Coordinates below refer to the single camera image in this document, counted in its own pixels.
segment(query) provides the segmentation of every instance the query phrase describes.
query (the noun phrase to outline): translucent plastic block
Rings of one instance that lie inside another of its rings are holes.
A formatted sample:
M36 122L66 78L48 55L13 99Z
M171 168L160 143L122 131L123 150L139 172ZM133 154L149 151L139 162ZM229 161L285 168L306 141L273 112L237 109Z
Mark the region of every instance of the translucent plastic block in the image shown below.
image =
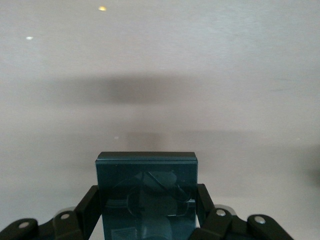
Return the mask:
M196 227L193 152L102 152L96 160L106 240L187 240Z

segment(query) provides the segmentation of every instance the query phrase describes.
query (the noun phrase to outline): gray backdrop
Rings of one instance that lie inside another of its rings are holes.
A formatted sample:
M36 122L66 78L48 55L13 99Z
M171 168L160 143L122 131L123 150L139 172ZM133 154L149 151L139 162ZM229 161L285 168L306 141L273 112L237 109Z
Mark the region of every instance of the gray backdrop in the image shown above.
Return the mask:
M102 151L189 151L214 203L318 240L319 12L303 0L1 0L0 229L77 205Z

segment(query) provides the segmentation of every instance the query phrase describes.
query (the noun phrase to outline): small light spot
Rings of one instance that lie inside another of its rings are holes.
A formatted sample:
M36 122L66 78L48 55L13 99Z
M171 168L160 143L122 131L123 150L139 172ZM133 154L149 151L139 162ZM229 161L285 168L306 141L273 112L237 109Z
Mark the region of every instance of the small light spot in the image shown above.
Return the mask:
M65 214L63 214L61 217L60 217L60 219L61 220L64 220L64 219L67 219L67 218L69 218L70 217L70 214L69 213L65 213Z
M26 227L28 227L28 226L29 226L29 222L25 221L25 222L23 222L23 223L21 223L21 224L19 225L19 228L20 228L20 229L24 229L24 228L26 228Z
M100 11L106 11L107 8L106 8L105 6L100 6L100 7L99 7L99 10L100 10Z

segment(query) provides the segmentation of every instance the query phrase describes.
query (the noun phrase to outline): metal screw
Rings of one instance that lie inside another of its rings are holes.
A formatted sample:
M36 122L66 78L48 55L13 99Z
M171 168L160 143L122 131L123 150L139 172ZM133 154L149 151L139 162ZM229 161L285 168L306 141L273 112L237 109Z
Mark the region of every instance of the metal screw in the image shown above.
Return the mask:
M226 205L222 205L222 204L215 204L214 205L216 209L223 209L223 210L227 210L229 213L231 213L232 216L236 216L236 211L232 208L232 207L229 207L229 206L226 206Z
M223 216L226 215L226 212L223 211L222 209L218 209L218 210L216 211L216 214L219 215L219 216L221 216L221 217L223 217Z
M262 216L255 216L254 220L258 223L258 224L265 224L266 220L262 217Z
M70 217L70 214L69 213L66 213L66 214L63 214L60 219L64 220L64 219L67 219L68 217Z
M20 229L24 229L24 228L27 227L27 226L29 226L29 222L28 222L28 221L25 221L25 222L23 222L23 223L21 223L21 224L19 225L19 228L20 228Z

